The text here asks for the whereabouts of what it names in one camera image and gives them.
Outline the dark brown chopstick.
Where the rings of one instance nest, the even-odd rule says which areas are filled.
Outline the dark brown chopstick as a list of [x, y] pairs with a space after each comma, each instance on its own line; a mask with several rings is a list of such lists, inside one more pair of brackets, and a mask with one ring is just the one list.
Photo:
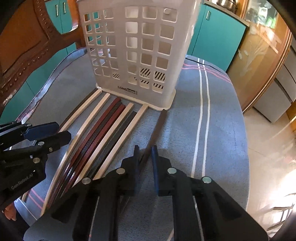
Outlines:
[[145, 169], [145, 166], [147, 164], [147, 161], [151, 155], [151, 149], [152, 146], [154, 146], [160, 136], [161, 130], [165, 124], [166, 117], [167, 117], [167, 111], [163, 109], [158, 117], [157, 123], [154, 127], [154, 130], [151, 134], [151, 137], [149, 139], [149, 142], [144, 150], [144, 153], [140, 156], [138, 155], [136, 157], [137, 164], [135, 168], [132, 168], [132, 177], [128, 177], [128, 185], [127, 187], [132, 187], [131, 190], [129, 190], [127, 193], [128, 195], [124, 195], [121, 201], [119, 202], [118, 206], [118, 213], [119, 215], [123, 214], [125, 208], [127, 207], [127, 204], [131, 197], [133, 197], [137, 192], [140, 190], [142, 185], [142, 175]]

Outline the beige chopstick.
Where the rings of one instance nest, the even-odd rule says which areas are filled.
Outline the beige chopstick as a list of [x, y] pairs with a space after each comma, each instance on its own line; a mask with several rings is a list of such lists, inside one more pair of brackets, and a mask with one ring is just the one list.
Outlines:
[[82, 178], [82, 175], [86, 173], [87, 169], [91, 166], [95, 158], [102, 151], [103, 147], [111, 139], [119, 125], [122, 123], [127, 114], [132, 110], [134, 104], [129, 103], [127, 106], [121, 104], [115, 113], [111, 116], [110, 120], [103, 127], [103, 130], [95, 138], [87, 152], [82, 157], [82, 160], [75, 168], [73, 175], [69, 179], [68, 186], [72, 187]]
[[74, 148], [78, 144], [80, 138], [82, 137], [82, 135], [84, 134], [84, 132], [86, 131], [88, 126], [91, 124], [91, 122], [93, 121], [95, 116], [98, 114], [100, 109], [105, 105], [105, 103], [108, 101], [109, 98], [110, 98], [109, 93], [104, 95], [102, 100], [97, 104], [97, 106], [95, 106], [93, 111], [86, 118], [85, 122], [81, 125], [80, 129], [78, 130], [78, 132], [74, 136], [73, 140], [71, 141], [71, 143], [69, 145], [69, 148], [65, 152], [65, 154], [64, 154], [64, 156], [63, 156], [63, 158], [62, 158], [62, 160], [61, 160], [61, 162], [60, 162], [60, 164], [59, 164], [59, 166], [57, 168], [57, 171], [56, 171], [55, 175], [53, 176], [53, 179], [52, 179], [51, 184], [49, 186], [48, 192], [46, 194], [46, 198], [45, 198], [45, 201], [44, 201], [40, 216], [42, 216], [45, 213], [47, 205], [49, 204], [49, 198], [50, 198], [50, 196], [51, 196], [51, 194], [52, 194], [52, 192], [54, 190], [54, 187], [56, 187], [58, 178], [62, 174], [62, 170], [65, 167], [66, 162], [68, 161], [70, 155], [74, 151]]
[[120, 150], [121, 146], [124, 144], [124, 142], [126, 141], [126, 139], [128, 138], [128, 136], [130, 135], [130, 133], [133, 131], [133, 129], [137, 125], [138, 121], [141, 119], [141, 117], [143, 116], [143, 114], [147, 110], [147, 108], [148, 108], [148, 105], [147, 104], [143, 104], [142, 105], [142, 107], [140, 108], [140, 110], [137, 112], [137, 114], [135, 115], [135, 117], [132, 119], [132, 121], [127, 126], [127, 128], [125, 129], [125, 131], [123, 132], [123, 134], [120, 136], [119, 140], [116, 142], [116, 144], [112, 148], [112, 150], [109, 153], [109, 155], [106, 157], [106, 160], [103, 162], [103, 164], [101, 165], [101, 167], [99, 168], [99, 170], [97, 171], [97, 173], [95, 174], [95, 176], [93, 177], [93, 180], [99, 179], [99, 178], [101, 178], [104, 175], [104, 173], [106, 172], [107, 168], [112, 163], [114, 157], [116, 156], [116, 154]]

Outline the teal kitchen cabinet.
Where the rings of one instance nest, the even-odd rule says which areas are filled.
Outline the teal kitchen cabinet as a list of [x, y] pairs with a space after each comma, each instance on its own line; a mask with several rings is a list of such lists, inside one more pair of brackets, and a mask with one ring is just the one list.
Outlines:
[[[61, 34], [70, 32], [72, 29], [72, 18], [67, 2], [45, 1], [50, 19]], [[208, 24], [202, 18], [204, 13], [199, 14], [188, 54], [197, 56], [201, 52], [207, 60], [211, 60], [214, 64], [226, 70], [246, 28], [233, 17], [222, 13], [217, 6], [213, 6], [212, 9], [212, 17]], [[72, 44], [58, 51], [45, 64], [33, 71], [4, 110], [1, 110], [1, 123], [8, 123], [17, 119], [41, 90], [58, 64], [76, 49], [78, 49], [76, 44]]]

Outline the brown chopstick far left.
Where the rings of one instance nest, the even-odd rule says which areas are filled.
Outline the brown chopstick far left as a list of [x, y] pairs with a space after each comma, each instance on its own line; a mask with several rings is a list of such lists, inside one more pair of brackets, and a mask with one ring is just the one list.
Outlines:
[[65, 118], [59, 126], [59, 132], [67, 130], [76, 118], [101, 94], [101, 90], [93, 89]]

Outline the dark grey chopstick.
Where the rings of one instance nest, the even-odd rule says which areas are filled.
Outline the dark grey chopstick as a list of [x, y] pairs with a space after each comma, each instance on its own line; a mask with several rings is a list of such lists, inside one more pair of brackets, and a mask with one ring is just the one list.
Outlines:
[[86, 163], [86, 167], [84, 167], [82, 171], [83, 178], [93, 178], [93, 176], [95, 176], [96, 172], [99, 170], [102, 163], [105, 161], [106, 157], [109, 155], [112, 148], [119, 140], [120, 136], [123, 134], [123, 132], [136, 114], [137, 112], [132, 110], [123, 111], [123, 113], [120, 115], [122, 116], [120, 123], [117, 124], [115, 128], [111, 127], [112, 131], [107, 132], [110, 133], [110, 135], [108, 136], [108, 139], [104, 142], [104, 145], [101, 145], [101, 143], [99, 143], [98, 147], [94, 150], [90, 159]]

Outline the brown wooden chair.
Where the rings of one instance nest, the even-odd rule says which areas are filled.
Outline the brown wooden chair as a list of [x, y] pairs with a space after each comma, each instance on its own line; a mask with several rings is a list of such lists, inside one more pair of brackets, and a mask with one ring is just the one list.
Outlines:
[[72, 44], [85, 47], [77, 1], [67, 3], [72, 29], [61, 34], [45, 1], [1, 1], [1, 110], [54, 54]]

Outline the grey drawer unit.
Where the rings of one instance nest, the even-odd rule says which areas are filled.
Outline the grey drawer unit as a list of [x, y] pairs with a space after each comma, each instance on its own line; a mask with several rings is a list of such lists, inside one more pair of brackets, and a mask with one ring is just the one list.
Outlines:
[[292, 44], [274, 81], [254, 105], [271, 123], [276, 122], [295, 101], [295, 62], [295, 44]]

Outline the white plastic utensil basket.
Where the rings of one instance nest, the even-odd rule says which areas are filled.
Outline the white plastic utensil basket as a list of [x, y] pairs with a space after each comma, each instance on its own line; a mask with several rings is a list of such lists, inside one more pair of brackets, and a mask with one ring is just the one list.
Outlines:
[[169, 109], [201, 1], [78, 1], [96, 86]]

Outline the wooden glass-door cabinet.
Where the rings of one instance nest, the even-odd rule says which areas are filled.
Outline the wooden glass-door cabinet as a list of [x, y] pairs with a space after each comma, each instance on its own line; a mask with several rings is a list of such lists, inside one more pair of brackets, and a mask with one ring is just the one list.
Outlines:
[[264, 94], [287, 58], [292, 32], [269, 1], [239, 1], [237, 15], [248, 23], [227, 70], [243, 112]]

